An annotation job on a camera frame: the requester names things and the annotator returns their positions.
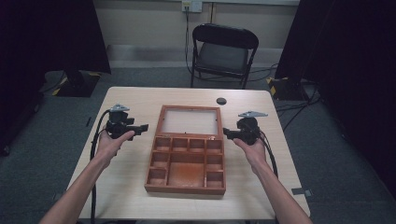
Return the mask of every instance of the wall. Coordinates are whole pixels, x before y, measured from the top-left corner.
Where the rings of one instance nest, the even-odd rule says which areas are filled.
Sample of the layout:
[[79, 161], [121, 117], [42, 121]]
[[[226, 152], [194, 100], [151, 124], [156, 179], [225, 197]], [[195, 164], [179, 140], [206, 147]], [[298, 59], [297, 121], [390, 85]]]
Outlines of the wall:
[[[96, 0], [94, 3], [106, 45], [183, 51], [187, 22], [180, 1]], [[276, 61], [296, 9], [297, 6], [203, 3], [202, 13], [190, 13], [190, 34], [196, 25], [210, 21], [243, 27], [260, 40], [257, 57], [263, 51], [267, 57], [272, 52], [275, 58], [269, 61]]]

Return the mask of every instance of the hand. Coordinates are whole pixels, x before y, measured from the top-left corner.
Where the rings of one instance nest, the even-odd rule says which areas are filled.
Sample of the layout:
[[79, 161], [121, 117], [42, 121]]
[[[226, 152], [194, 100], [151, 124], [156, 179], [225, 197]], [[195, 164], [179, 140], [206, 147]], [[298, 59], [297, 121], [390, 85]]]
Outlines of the hand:
[[258, 171], [256, 167], [258, 167], [262, 163], [267, 163], [265, 157], [265, 145], [262, 140], [257, 139], [257, 141], [252, 146], [249, 146], [244, 141], [238, 138], [235, 138], [233, 142], [244, 150], [247, 161], [251, 166], [251, 170], [255, 175], [257, 175]]
[[134, 131], [129, 131], [117, 139], [112, 139], [106, 131], [100, 133], [96, 156], [101, 156], [105, 160], [105, 168], [110, 164], [111, 159], [117, 155], [122, 143], [132, 136], [134, 136]]

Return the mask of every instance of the chair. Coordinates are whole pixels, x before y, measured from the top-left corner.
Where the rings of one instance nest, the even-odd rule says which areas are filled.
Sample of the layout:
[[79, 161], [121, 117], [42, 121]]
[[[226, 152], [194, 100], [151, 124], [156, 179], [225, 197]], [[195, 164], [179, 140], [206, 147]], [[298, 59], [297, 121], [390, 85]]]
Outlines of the chair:
[[194, 71], [224, 77], [239, 78], [247, 85], [251, 64], [259, 46], [259, 39], [249, 30], [205, 23], [192, 31], [194, 44], [192, 56], [191, 88]]

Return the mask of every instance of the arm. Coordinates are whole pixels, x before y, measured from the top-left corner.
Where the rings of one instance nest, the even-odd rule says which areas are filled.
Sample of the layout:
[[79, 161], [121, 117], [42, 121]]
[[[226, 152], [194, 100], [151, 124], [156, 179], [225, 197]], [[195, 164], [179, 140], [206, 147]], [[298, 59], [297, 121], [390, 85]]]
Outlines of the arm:
[[236, 138], [233, 142], [245, 151], [247, 161], [250, 163], [253, 173], [260, 179], [279, 223], [312, 223], [305, 211], [277, 179], [265, 160], [265, 146], [262, 140], [257, 140], [253, 146], [248, 146]]
[[107, 132], [102, 132], [96, 156], [88, 163], [62, 198], [44, 215], [40, 223], [75, 224], [99, 175], [110, 164], [122, 143], [132, 136], [134, 136], [133, 131], [125, 133], [118, 139], [112, 139]]

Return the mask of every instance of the white tabletop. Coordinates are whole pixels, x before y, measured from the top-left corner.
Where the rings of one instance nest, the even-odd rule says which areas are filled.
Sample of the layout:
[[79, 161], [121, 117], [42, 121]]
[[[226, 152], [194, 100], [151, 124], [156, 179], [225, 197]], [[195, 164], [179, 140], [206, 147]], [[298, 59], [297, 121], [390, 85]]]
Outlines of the white tabletop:
[[[223, 97], [226, 105], [216, 100]], [[236, 129], [237, 117], [243, 112], [268, 113], [257, 118], [266, 133], [276, 158], [279, 180], [290, 192], [301, 187], [279, 119], [267, 91], [208, 90], [173, 88], [114, 87], [108, 90], [98, 117], [81, 153], [70, 184], [89, 162], [91, 141], [100, 116], [115, 104], [131, 108], [129, 118], [134, 125], [148, 124], [146, 133], [125, 142], [110, 166], [99, 177], [97, 187], [97, 218], [157, 219], [157, 220], [251, 220], [274, 219], [274, 210], [262, 185], [248, 164], [245, 154], [231, 140], [225, 138], [225, 171], [227, 189], [223, 196], [146, 192], [144, 188], [152, 141], [162, 105], [198, 105], [220, 108], [222, 125]], [[297, 203], [310, 215], [304, 195], [293, 195]], [[89, 218], [91, 197], [80, 218]]]

